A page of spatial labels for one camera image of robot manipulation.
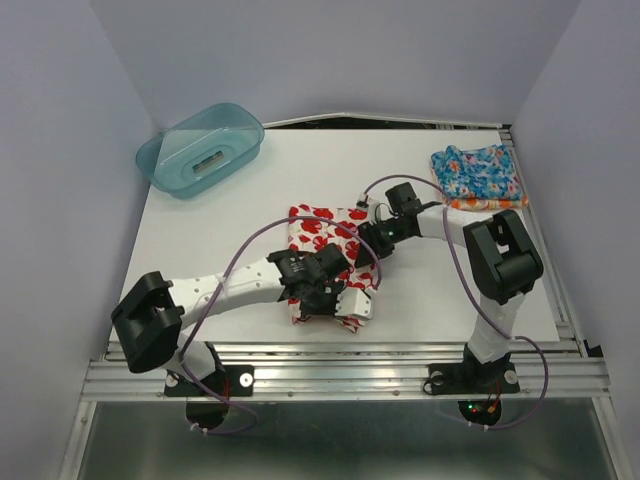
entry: gray floor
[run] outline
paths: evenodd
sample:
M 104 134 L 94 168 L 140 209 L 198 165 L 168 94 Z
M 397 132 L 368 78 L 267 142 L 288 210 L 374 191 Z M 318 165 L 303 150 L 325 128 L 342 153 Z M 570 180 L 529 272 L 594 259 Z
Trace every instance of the gray floor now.
M 510 401 L 503 421 L 531 407 Z M 184 405 L 100 405 L 80 478 L 103 479 L 607 479 L 589 400 L 548 400 L 531 421 L 479 432 L 443 417 L 457 406 L 325 403 L 258 406 L 238 437 L 188 430 Z M 246 420 L 239 414 L 230 424 Z

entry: metal frame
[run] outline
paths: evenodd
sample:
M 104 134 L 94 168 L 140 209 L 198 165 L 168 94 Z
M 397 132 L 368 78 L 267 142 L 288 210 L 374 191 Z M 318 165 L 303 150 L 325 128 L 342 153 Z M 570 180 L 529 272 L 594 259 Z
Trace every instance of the metal frame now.
M 317 120 L 338 116 L 353 116 L 387 120 L 357 114 L 331 114 L 301 119 Z M 419 123 L 429 120 L 402 119 Z M 287 125 L 293 121 L 275 122 Z M 494 124 L 468 124 L 469 129 L 496 128 L 502 142 L 509 148 L 522 186 L 526 184 L 508 129 Z M 452 129 L 450 123 L 436 125 L 438 129 Z M 633 478 L 630 463 L 622 447 L 617 420 L 609 394 L 609 376 L 604 359 L 587 358 L 583 337 L 570 303 L 562 289 L 562 282 L 548 256 L 544 238 L 533 208 L 525 210 L 525 217 L 534 242 L 543 259 L 550 290 L 559 313 L 556 324 L 560 340 L 541 345 L 550 368 L 547 396 L 550 398 L 592 398 L 601 425 L 607 450 L 618 478 Z M 460 396 L 429 397 L 422 390 L 428 376 L 426 365 L 433 362 L 458 360 L 463 343 L 395 343 L 395 344 L 216 344 L 223 362 L 251 363 L 255 366 L 254 395 L 243 402 L 318 402 L 318 401 L 407 401 L 462 399 Z M 512 361 L 518 371 L 522 391 L 509 398 L 535 398 L 542 388 L 543 369 L 535 351 L 526 343 L 512 342 Z M 122 349 L 110 342 L 100 361 L 92 362 L 87 371 L 61 479 L 76 479 L 89 438 L 89 431 L 97 402 L 171 401 L 163 391 L 166 374 L 153 371 L 131 374 Z M 189 399 L 207 401 L 206 398 Z
M 438 129 L 442 130 L 453 130 L 453 126 L 464 126 L 470 129 L 473 128 L 492 128 L 498 129 L 502 127 L 501 123 L 485 123 L 485 122 L 463 122 L 463 121 L 445 121 L 443 119 L 425 119 L 425 118 L 414 118 L 414 117 L 398 117 L 393 115 L 370 115 L 366 113 L 356 113 L 356 112 L 334 112 L 334 113 L 323 113 L 318 115 L 310 115 L 308 117 L 298 117 L 291 118 L 288 120 L 280 120 L 277 122 L 268 122 L 263 124 L 264 128 L 274 128 L 274 127 L 282 127 L 285 125 L 293 125 L 295 123 L 303 123 L 303 122 L 317 122 L 320 120 L 327 120 L 331 118 L 358 118 L 364 120 L 381 120 L 381 121 L 391 121 L 391 122 L 405 122 L 405 123 L 419 123 L 419 124 L 432 124 L 436 125 Z

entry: white wall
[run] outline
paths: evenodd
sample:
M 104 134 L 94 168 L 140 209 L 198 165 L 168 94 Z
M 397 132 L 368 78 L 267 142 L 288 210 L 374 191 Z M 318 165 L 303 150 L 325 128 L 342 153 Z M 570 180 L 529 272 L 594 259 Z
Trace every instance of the white wall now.
M 578 0 L 91 0 L 152 118 L 217 102 L 511 123 Z
M 640 2 L 583 0 L 517 117 L 516 146 L 552 257 L 602 343 L 640 475 Z
M 86 0 L 4 0 L 0 64 L 0 477 L 57 478 L 153 127 Z

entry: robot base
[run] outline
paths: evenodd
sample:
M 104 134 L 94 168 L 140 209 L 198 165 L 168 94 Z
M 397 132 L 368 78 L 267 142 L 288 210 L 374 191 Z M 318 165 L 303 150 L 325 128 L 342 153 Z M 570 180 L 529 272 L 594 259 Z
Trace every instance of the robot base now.
M 191 424 L 213 430 L 222 425 L 229 413 L 229 405 L 211 402 L 187 402 L 185 416 Z
M 494 426 L 502 416 L 502 402 L 500 400 L 489 402 L 480 400 L 477 402 L 458 402 L 458 409 L 462 417 L 479 425 Z
M 473 381 L 465 375 L 461 363 L 433 363 L 428 367 L 430 377 L 422 387 L 428 395 L 488 395 L 491 389 L 495 393 L 496 383 L 500 385 L 502 394 L 520 392 L 516 367 L 511 362 L 505 362 L 501 371 L 491 376 L 492 380 L 482 382 Z
M 216 370 L 201 381 L 218 395 L 224 396 L 225 384 L 228 380 L 231 397 L 251 397 L 253 395 L 254 370 L 253 365 L 225 365 L 224 371 Z M 182 377 L 172 376 L 167 383 L 164 387 L 166 397 L 207 396 L 200 387 Z

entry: cable connector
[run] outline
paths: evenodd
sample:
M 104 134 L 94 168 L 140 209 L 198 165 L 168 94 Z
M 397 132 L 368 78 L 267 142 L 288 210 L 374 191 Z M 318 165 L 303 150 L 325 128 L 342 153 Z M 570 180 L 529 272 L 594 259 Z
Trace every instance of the cable connector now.
M 361 193 L 356 202 L 356 208 L 366 212 L 369 209 L 369 198 L 369 195 L 366 193 Z

